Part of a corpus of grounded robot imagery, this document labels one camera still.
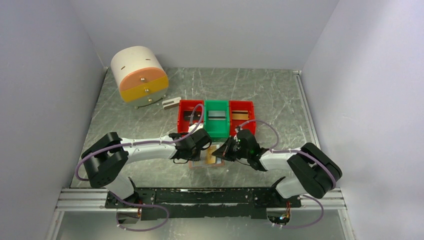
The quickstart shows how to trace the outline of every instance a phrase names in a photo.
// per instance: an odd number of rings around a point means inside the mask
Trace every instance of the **purple cable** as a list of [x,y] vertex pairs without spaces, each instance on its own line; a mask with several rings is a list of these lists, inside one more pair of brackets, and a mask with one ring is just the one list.
[[278,226],[280,226],[284,229],[302,229],[302,228],[310,227],[310,226],[318,223],[319,221],[321,221],[321,219],[323,219],[323,217],[324,217],[324,206],[321,204],[321,202],[318,201],[316,198],[311,197],[311,196],[307,196],[307,195],[302,195],[302,196],[305,197],[305,198],[314,200],[319,205],[319,207],[321,208],[321,215],[315,221],[310,222],[310,223],[305,224],[305,225],[299,225],[299,226],[284,226],[284,225],[280,225],[280,224],[275,224],[275,225],[278,225]]
[[131,202],[128,202],[128,201],[125,201],[125,200],[123,200],[123,199],[121,199],[121,198],[119,198],[117,195],[115,195],[113,192],[110,192],[118,201],[120,201],[121,203],[124,203],[124,204],[126,204],[126,205],[130,205],[130,206],[133,206],[133,207],[140,207],[140,208],[158,208],[158,209],[163,209],[165,212],[166,212],[166,218],[165,218],[165,220],[161,223],[161,224],[158,224],[158,225],[156,225],[156,226],[154,226],[154,227],[150,227],[150,228],[146,228],[146,229],[133,229],[133,228],[127,228],[127,227],[124,227],[124,226],[122,226],[120,223],[119,223],[119,220],[118,220],[118,213],[116,214],[116,224],[117,224],[117,226],[119,227],[119,228],[121,228],[121,229],[123,229],[123,230],[127,230],[127,231],[131,231],[131,232],[147,232],[147,231],[151,231],[151,230],[155,230],[155,229],[158,229],[158,228],[160,228],[160,227],[162,227],[164,224],[166,224],[167,223],[167,221],[168,221],[168,219],[170,219],[170,211],[168,211],[168,209],[166,208],[166,207],[164,207],[164,206],[161,206],[161,205],[156,205],[156,204],[137,204],[137,203],[131,203]]
[[88,178],[82,178],[78,174],[78,170],[80,169],[81,165],[83,165],[91,157],[93,157],[93,156],[95,156],[97,154],[101,154],[101,153],[104,153],[106,151],[109,151],[111,149],[121,148],[121,147],[127,147],[127,146],[131,146],[131,145],[135,146],[135,145],[141,145],[141,144],[161,144],[161,143],[162,144],[174,144],[174,143],[177,143],[179,141],[182,141],[182,140],[188,138],[199,127],[200,122],[201,122],[201,120],[203,119],[203,116],[204,116],[205,108],[203,107],[203,105],[201,103],[197,104],[194,107],[193,112],[191,114],[193,115],[194,112],[195,112],[195,110],[198,107],[201,107],[200,120],[196,123],[196,126],[194,127],[194,129],[191,132],[189,132],[187,135],[185,135],[185,136],[183,136],[181,138],[178,138],[177,140],[174,140],[174,141],[162,141],[161,142],[161,141],[158,141],[158,140],[147,140],[147,141],[137,141],[137,142],[134,142],[133,144],[131,144],[131,143],[121,143],[121,144],[116,144],[116,145],[112,145],[112,146],[108,146],[108,147],[102,148],[100,150],[97,150],[95,152],[92,152],[92,153],[88,154],[83,159],[81,159],[81,161],[75,167],[75,172],[74,172],[75,173],[75,178],[78,179],[78,180],[80,180],[80,181],[84,181],[84,182],[88,181],[89,180]]
[[277,147],[277,145],[280,143],[280,137],[279,137],[279,135],[278,135],[277,130],[276,130],[276,129],[275,129],[275,128],[271,125],[271,124],[269,124],[269,123],[267,123],[267,122],[265,122],[265,121],[259,120],[259,119],[251,119],[251,120],[247,120],[247,121],[243,122],[243,123],[242,123],[242,124],[240,124],[239,126],[240,126],[240,128],[242,128],[244,125],[246,125],[246,124],[248,124],[248,123],[251,123],[251,122],[259,122],[259,123],[263,123],[263,124],[267,125],[269,128],[271,128],[271,129],[274,131],[275,136],[277,137],[277,141],[276,141],[276,143],[275,143],[274,145],[272,145],[269,149],[273,149],[273,148]]
[[324,172],[329,176],[329,178],[331,179],[332,182],[332,188],[334,189],[336,187],[336,179],[334,178],[333,174],[330,172],[330,170],[328,168],[326,168],[326,166],[324,166],[324,164],[322,164],[320,161],[318,161],[315,157],[307,154],[306,152],[300,151],[300,150],[276,150],[276,151],[272,151],[273,153],[276,154],[289,154],[289,153],[297,153],[300,155],[303,155],[307,158],[309,158],[310,160],[314,161],[318,166],[320,166],[322,168],[322,170],[324,170]]

